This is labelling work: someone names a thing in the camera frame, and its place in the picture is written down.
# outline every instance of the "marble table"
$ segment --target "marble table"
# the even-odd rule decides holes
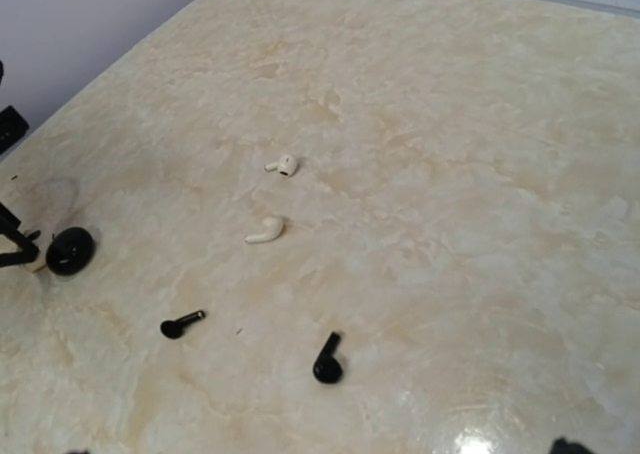
[[[0,164],[25,223],[99,241],[0,272],[0,450],[637,454],[639,86],[625,17],[195,1]]]

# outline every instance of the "earbud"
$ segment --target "earbud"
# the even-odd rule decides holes
[[[187,327],[195,322],[201,321],[205,317],[207,317],[207,315],[204,311],[196,311],[175,321],[164,321],[160,324],[160,332],[169,339],[179,339]]]
[[[247,244],[273,241],[282,233],[282,229],[284,229],[284,219],[270,216],[262,221],[262,225],[264,226],[264,231],[245,236],[244,240]]]
[[[291,154],[285,154],[278,162],[272,162],[264,166],[265,171],[278,171],[283,176],[293,176],[298,169],[298,160]]]
[[[322,384],[337,384],[342,378],[342,366],[333,357],[341,340],[340,334],[332,332],[318,359],[313,363],[313,377]]]

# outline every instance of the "black stand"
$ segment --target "black stand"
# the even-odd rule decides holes
[[[0,61],[0,83],[4,77],[4,66]],[[0,111],[0,155],[11,149],[29,130],[29,123],[13,106]]]
[[[0,254],[0,268],[29,264],[40,254],[40,249],[22,234],[18,227],[20,227],[20,219],[0,203],[0,235],[5,236],[18,247],[17,252]]]

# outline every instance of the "black object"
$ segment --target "black object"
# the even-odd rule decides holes
[[[0,154],[8,151],[29,130],[29,123],[13,106],[0,112]]]
[[[27,239],[29,239],[31,242],[33,242],[33,241],[37,241],[38,239],[40,239],[40,236],[42,235],[42,231],[40,229],[36,229],[35,231],[30,232],[29,234],[27,234],[25,232],[24,235],[25,235],[25,237]]]
[[[313,377],[322,384],[337,384],[342,378],[343,370],[340,363],[333,357],[342,338],[337,332],[332,332],[325,343],[316,362],[313,363]]]
[[[180,339],[187,327],[205,317],[207,314],[204,311],[196,311],[175,321],[164,321],[160,324],[160,332],[169,339]]]
[[[575,442],[567,442],[566,439],[560,438],[551,446],[549,454],[594,454],[582,444]]]
[[[81,227],[70,227],[58,234],[47,249],[47,267],[59,276],[73,276],[87,267],[96,244]]]
[[[17,252],[0,254],[0,267],[29,264],[40,254],[40,249],[31,242],[31,239],[22,234],[18,227],[20,227],[20,219],[0,203],[0,235],[5,236],[18,248]]]

